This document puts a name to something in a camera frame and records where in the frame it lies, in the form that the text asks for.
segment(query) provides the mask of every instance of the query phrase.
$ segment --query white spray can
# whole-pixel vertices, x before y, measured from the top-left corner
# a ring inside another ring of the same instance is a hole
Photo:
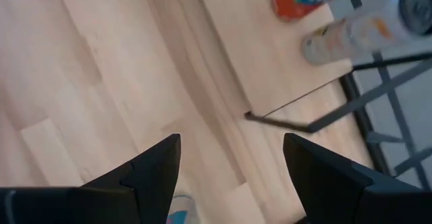
[[[322,65],[406,43],[432,33],[432,0],[389,0],[306,35],[304,57]]]

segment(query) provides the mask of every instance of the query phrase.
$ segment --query black metal stand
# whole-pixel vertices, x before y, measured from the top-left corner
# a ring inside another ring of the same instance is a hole
[[[319,130],[329,126],[335,121],[341,119],[349,113],[363,108],[367,103],[379,98],[380,96],[388,93],[389,91],[395,89],[396,87],[406,83],[407,81],[417,77],[428,69],[432,68],[432,60],[427,60],[432,58],[432,53],[423,53],[419,55],[401,57],[397,59],[388,59],[380,63],[366,63],[363,65],[356,65],[353,67],[352,72],[360,71],[364,69],[373,69],[379,67],[387,67],[391,65],[399,65],[403,63],[412,63],[415,61],[423,61],[419,65],[409,69],[408,71],[392,78],[389,82],[379,85],[378,87],[364,93],[358,98],[338,107],[332,112],[322,116],[321,118],[311,122],[311,123],[295,123],[292,121],[282,121],[278,119],[268,118],[266,116],[258,116],[253,112],[247,112],[244,116],[249,121],[256,121],[259,123],[265,123],[268,125],[274,125],[281,128],[287,128],[290,130],[296,130],[299,132],[315,133]]]

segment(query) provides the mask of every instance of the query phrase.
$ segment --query wooden floor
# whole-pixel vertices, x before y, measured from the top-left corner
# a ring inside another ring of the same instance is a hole
[[[286,131],[242,119],[200,0],[0,0],[0,35],[0,186],[79,186],[179,132],[178,191],[202,223],[304,214]],[[308,121],[344,100],[334,82],[274,116]],[[307,137],[371,165],[352,117]]]

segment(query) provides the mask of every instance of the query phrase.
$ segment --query table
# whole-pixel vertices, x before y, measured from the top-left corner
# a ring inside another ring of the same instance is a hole
[[[310,65],[301,38],[333,20],[328,5],[294,24],[279,20],[270,0],[203,0],[252,111],[266,115],[351,69],[345,59]]]

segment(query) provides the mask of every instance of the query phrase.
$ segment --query light wood surface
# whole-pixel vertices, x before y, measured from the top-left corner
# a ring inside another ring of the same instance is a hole
[[[201,0],[0,0],[0,34],[0,186],[79,186],[179,132],[177,191],[201,223],[303,216],[286,131],[243,120]],[[333,83],[274,116],[309,120],[344,100]],[[307,137],[371,165],[351,117]]]
[[[349,60],[310,65],[301,38],[333,20],[328,5],[299,22],[280,21],[270,0],[203,0],[252,110],[266,115],[351,70]]]

